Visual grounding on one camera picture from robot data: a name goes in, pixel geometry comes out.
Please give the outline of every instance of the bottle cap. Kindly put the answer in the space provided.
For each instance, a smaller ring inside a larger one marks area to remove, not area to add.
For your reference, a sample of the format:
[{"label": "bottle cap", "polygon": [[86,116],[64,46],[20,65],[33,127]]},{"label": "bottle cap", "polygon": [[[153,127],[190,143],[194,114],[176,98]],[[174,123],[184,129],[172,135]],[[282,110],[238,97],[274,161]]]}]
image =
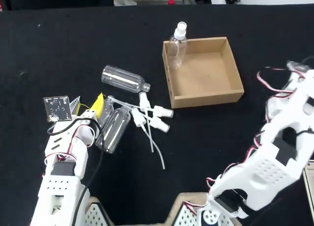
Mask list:
[{"label": "bottle cap", "polygon": [[174,37],[177,40],[183,40],[185,38],[185,34],[186,34],[186,23],[185,22],[179,22],[178,26],[175,30]]},{"label": "bottle cap", "polygon": [[140,92],[139,94],[139,106],[141,111],[144,112],[145,108],[151,108],[151,104],[148,101],[146,92]]},{"label": "bottle cap", "polygon": [[156,117],[173,117],[173,110],[154,106],[153,115]]},{"label": "bottle cap", "polygon": [[150,126],[160,129],[161,131],[167,133],[170,126],[163,122],[159,117],[153,117],[149,123]]},{"label": "bottle cap", "polygon": [[136,127],[140,127],[142,124],[146,124],[146,120],[143,117],[143,114],[139,112],[137,108],[133,108],[131,110],[131,114],[133,116],[134,123]]}]

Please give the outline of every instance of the white robotic arm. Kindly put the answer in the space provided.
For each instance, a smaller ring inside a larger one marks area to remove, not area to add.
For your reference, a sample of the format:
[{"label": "white robotic arm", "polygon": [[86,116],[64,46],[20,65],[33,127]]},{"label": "white robotic arm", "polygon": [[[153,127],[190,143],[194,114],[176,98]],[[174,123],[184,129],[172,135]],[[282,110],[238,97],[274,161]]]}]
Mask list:
[{"label": "white robotic arm", "polygon": [[[314,152],[314,70],[290,70],[285,90],[266,104],[268,122],[254,139],[255,146],[242,163],[230,165],[213,180],[207,205],[198,210],[199,225],[222,225],[221,214],[245,218],[300,178]],[[295,147],[282,139],[288,127],[296,131]]]},{"label": "white robotic arm", "polygon": [[72,116],[73,121],[57,122],[54,133],[73,125],[58,135],[50,136],[45,150],[46,172],[38,193],[38,202],[30,226],[75,226],[85,225],[85,207],[90,197],[85,190],[79,203],[77,217],[75,211],[85,189],[83,179],[88,159],[87,147],[93,144],[95,133],[89,125],[97,121],[95,111],[86,110],[80,117]]}]

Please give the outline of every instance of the plastic bottle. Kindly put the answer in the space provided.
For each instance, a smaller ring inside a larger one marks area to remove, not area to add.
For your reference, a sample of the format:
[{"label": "plastic bottle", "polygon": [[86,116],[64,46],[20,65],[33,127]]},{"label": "plastic bottle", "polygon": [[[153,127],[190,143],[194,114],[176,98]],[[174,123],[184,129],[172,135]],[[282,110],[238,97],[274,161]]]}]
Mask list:
[{"label": "plastic bottle", "polygon": [[187,39],[186,23],[179,22],[174,35],[169,39],[167,59],[170,69],[178,69],[182,66],[186,53]]},{"label": "plastic bottle", "polygon": [[108,118],[110,117],[110,115],[113,112],[113,104],[114,101],[112,100],[112,98],[114,98],[113,96],[107,96],[107,98],[104,100],[104,109],[103,112],[101,114],[101,116],[98,119],[98,123],[101,127],[103,127],[106,123],[106,121],[108,120]]},{"label": "plastic bottle", "polygon": [[[113,153],[130,121],[129,110],[123,107],[117,108],[113,111],[108,121],[103,127],[103,134],[105,137],[105,151]],[[96,145],[102,148],[101,136],[97,139]]]},{"label": "plastic bottle", "polygon": [[148,92],[151,88],[141,76],[110,65],[103,70],[102,82],[133,93]]}]

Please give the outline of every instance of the red object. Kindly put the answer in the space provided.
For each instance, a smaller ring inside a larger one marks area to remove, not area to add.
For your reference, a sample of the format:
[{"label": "red object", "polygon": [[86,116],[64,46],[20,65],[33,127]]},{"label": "red object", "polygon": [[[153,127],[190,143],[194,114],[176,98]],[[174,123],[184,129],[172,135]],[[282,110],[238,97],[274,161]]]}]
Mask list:
[{"label": "red object", "polygon": [[174,0],[169,0],[169,1],[168,1],[168,4],[169,4],[169,5],[174,5],[175,3],[176,3],[176,2],[175,2]]}]

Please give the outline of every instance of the open wooden box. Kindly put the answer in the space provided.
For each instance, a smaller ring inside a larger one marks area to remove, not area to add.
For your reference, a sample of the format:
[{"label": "open wooden box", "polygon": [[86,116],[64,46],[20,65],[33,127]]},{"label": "open wooden box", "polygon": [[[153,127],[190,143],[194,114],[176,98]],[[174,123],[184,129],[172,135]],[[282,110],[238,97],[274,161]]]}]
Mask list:
[{"label": "open wooden box", "polygon": [[170,70],[168,41],[162,57],[172,108],[237,102],[244,90],[226,37],[189,39],[181,68]]}]

